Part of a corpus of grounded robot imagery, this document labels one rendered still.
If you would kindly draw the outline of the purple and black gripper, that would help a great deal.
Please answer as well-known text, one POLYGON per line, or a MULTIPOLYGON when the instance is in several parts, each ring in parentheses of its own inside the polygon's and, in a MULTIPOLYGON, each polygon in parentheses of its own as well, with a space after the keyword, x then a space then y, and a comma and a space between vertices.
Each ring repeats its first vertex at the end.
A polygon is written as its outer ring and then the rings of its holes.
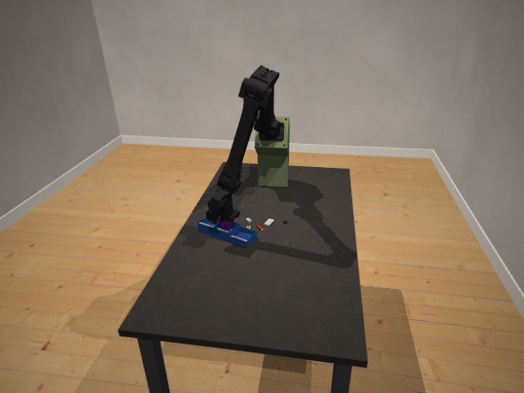
MULTIPOLYGON (((226 203, 226 205, 229 205, 231 203, 232 203, 232 207, 233 207, 233 201, 231 201, 229 203, 226 203)), ((233 224, 233 221, 235 220, 235 218, 237 218, 239 216, 239 214, 240 214, 239 210, 234 210, 233 209, 233 214, 230 215, 228 218, 224 217, 224 216, 221 216, 221 218, 219 220, 219 223, 224 228, 224 230, 230 231, 231 226, 233 224)))

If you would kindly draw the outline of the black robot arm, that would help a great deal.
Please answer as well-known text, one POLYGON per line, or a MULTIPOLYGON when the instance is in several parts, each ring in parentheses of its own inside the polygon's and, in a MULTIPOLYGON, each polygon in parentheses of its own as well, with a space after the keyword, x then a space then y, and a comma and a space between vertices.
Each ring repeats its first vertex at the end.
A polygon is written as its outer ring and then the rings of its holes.
POLYGON ((244 78, 242 81, 238 94, 243 98, 242 115, 228 160, 217 182, 218 188, 207 204, 209 210, 206 211, 206 218, 212 224, 218 224, 221 216, 228 218, 233 214, 232 203, 229 205, 226 203, 233 200, 232 194, 241 186, 239 180, 242 161, 253 127, 259 132, 260 140, 282 141, 284 139, 284 123, 275 119, 273 111, 274 85, 278 77, 278 72, 260 65, 249 79, 244 78))

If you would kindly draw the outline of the blue open bin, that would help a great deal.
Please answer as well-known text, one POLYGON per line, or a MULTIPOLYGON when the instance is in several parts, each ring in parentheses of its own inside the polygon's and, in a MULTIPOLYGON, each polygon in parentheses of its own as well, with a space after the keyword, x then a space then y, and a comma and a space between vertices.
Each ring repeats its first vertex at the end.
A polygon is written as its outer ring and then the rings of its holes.
POLYGON ((206 217, 199 221, 197 225, 198 232, 200 233, 204 233, 245 248, 247 248, 257 238, 256 231, 240 227, 240 224, 236 222, 233 222, 230 231, 224 230, 220 223, 210 223, 206 217))

